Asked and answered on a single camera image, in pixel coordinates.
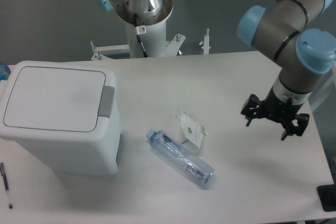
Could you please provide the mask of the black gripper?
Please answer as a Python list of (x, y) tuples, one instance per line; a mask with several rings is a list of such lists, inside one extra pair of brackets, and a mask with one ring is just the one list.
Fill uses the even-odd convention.
[(247, 120), (247, 127), (253, 119), (267, 118), (280, 123), (284, 128), (281, 135), (281, 140), (284, 141), (287, 136), (302, 136), (309, 124), (309, 114), (298, 114), (304, 103), (304, 100), (300, 100), (302, 97), (296, 93), (292, 96), (287, 89), (278, 91), (272, 87), (264, 100), (251, 94), (240, 113)]

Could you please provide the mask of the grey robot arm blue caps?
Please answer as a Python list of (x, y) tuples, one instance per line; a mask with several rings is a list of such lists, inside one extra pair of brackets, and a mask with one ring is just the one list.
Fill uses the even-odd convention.
[[(238, 37), (276, 63), (281, 71), (264, 100), (252, 94), (242, 108), (251, 122), (269, 119), (282, 125), (282, 138), (301, 136), (309, 115), (300, 108), (335, 63), (335, 37), (307, 29), (333, 0), (275, 0), (266, 9), (251, 7), (237, 27)], [(166, 40), (166, 20), (172, 0), (96, 0), (103, 10), (115, 10), (125, 23), (132, 58), (175, 57), (182, 37)]]

